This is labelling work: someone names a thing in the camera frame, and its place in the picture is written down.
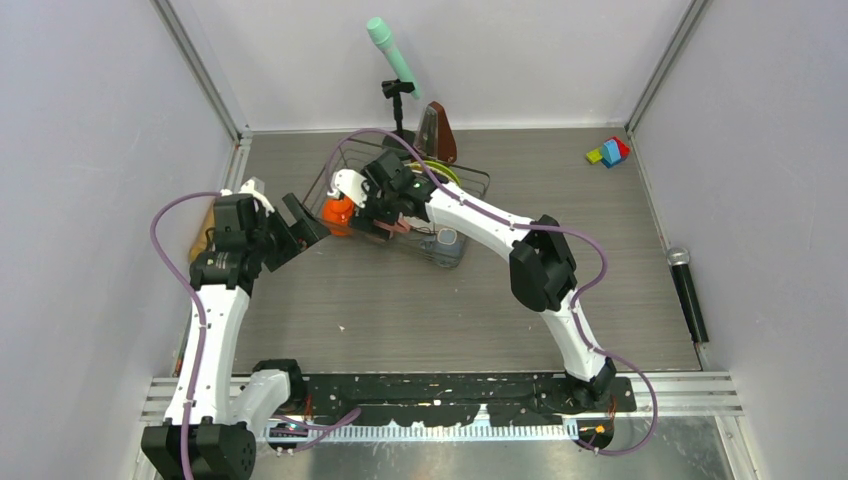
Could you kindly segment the orange bowl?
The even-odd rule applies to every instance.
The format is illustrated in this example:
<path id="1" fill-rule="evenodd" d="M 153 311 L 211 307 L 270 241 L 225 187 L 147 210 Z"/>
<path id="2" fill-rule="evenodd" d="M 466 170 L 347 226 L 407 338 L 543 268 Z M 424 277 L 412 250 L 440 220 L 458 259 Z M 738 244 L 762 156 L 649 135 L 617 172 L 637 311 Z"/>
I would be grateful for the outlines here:
<path id="1" fill-rule="evenodd" d="M 351 235 L 350 220 L 356 205 L 346 196 L 328 198 L 321 212 L 322 221 L 334 236 L 346 237 Z"/>

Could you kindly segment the lime green plate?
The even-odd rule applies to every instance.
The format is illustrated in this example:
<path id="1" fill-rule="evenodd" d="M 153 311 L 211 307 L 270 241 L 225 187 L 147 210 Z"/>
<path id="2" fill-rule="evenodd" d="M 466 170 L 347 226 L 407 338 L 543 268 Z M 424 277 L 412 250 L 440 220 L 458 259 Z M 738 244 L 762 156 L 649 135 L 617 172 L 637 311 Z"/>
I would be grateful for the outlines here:
<path id="1" fill-rule="evenodd" d="M 434 175 L 443 183 L 455 184 L 458 187 L 461 186 L 459 176 L 445 164 L 432 160 L 425 160 L 424 164 L 432 170 Z M 424 174 L 421 164 L 415 160 L 409 162 L 407 167 L 416 173 Z"/>

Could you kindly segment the black wire dish rack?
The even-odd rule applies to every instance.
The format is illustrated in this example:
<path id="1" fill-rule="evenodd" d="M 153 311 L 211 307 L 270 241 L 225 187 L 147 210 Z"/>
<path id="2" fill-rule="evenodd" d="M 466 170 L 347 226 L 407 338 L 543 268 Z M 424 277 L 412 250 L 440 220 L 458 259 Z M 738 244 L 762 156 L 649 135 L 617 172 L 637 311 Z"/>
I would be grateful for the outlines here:
<path id="1" fill-rule="evenodd" d="M 337 148 L 331 154 L 330 159 L 322 168 L 318 177 L 310 186 L 303 203 L 315 213 L 318 219 L 324 224 L 321 217 L 322 207 L 328 198 L 339 198 L 345 196 L 339 191 L 331 191 L 328 188 L 327 180 L 335 175 L 336 172 L 342 169 L 352 169 L 358 173 L 370 161 L 374 160 L 383 150 L 392 150 L 403 163 L 406 165 L 413 161 L 409 152 L 401 147 L 385 146 L 381 143 L 368 141 L 365 139 L 348 140 Z M 346 236 L 357 240 L 368 240 L 375 243 L 383 244 L 395 248 L 397 250 L 405 250 L 410 254 L 419 255 L 427 261 L 433 263 L 428 256 L 419 248 L 419 241 L 426 235 L 434 234 L 441 228 L 450 228 L 432 220 L 422 221 L 413 217 L 404 218 L 411 226 L 412 230 L 407 234 L 394 235 L 389 237 L 389 233 L 382 229 L 358 229 L 355 217 L 357 216 L 356 205 L 354 214 L 350 220 L 349 227 L 351 235 Z M 463 241 L 462 258 L 464 257 L 466 247 L 469 245 L 469 239 L 466 235 L 459 233 L 459 238 Z"/>

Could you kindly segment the grey mug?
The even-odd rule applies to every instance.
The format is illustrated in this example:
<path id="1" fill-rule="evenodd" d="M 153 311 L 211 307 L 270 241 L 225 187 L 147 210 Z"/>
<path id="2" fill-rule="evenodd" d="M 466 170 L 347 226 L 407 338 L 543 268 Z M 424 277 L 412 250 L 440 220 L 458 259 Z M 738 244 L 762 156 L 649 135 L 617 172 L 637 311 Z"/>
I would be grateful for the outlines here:
<path id="1" fill-rule="evenodd" d="M 456 230 L 441 228 L 419 241 L 419 248 L 437 266 L 455 268 L 461 261 L 463 241 Z"/>

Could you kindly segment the pink mug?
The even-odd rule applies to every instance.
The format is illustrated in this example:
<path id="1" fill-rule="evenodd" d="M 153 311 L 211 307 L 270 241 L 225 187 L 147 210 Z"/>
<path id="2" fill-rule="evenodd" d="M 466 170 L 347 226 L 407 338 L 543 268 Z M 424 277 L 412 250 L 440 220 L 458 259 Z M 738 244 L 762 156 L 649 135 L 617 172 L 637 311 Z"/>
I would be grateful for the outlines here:
<path id="1" fill-rule="evenodd" d="M 412 230 L 410 224 L 404 218 L 399 218 L 393 224 L 374 220 L 373 225 L 377 228 L 387 231 L 389 233 L 389 237 L 393 237 L 394 235 L 407 234 Z"/>

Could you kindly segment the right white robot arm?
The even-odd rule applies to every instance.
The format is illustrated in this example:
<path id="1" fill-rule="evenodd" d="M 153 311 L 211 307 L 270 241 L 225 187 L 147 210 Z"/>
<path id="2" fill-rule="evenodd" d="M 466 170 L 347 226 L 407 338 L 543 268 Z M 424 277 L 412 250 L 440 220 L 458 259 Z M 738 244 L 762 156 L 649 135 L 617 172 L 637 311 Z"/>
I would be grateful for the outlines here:
<path id="1" fill-rule="evenodd" d="M 390 151 L 359 171 L 338 171 L 331 185 L 353 202 L 354 225 L 375 229 L 416 218 L 453 229 L 503 258 L 513 296 L 541 316 L 560 350 L 574 403 L 591 411 L 610 398 L 616 366 L 582 310 L 576 260 L 554 218 L 510 214 L 427 168 L 414 171 Z"/>

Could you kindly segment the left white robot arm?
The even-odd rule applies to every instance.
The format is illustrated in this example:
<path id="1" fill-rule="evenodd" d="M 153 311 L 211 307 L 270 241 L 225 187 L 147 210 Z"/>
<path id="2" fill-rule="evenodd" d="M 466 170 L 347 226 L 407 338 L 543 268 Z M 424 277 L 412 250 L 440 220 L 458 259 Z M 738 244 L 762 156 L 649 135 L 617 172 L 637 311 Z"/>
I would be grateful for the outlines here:
<path id="1" fill-rule="evenodd" d="M 298 412 L 307 383 L 297 361 L 257 363 L 246 386 L 231 392 L 239 331 L 263 271 L 273 272 L 330 231 L 293 194 L 287 223 L 260 193 L 218 193 L 204 247 L 182 273 L 164 262 L 187 290 L 191 324 L 182 368 L 161 424 L 144 429 L 141 450 L 164 479 L 248 479 L 257 444 L 279 410 Z"/>

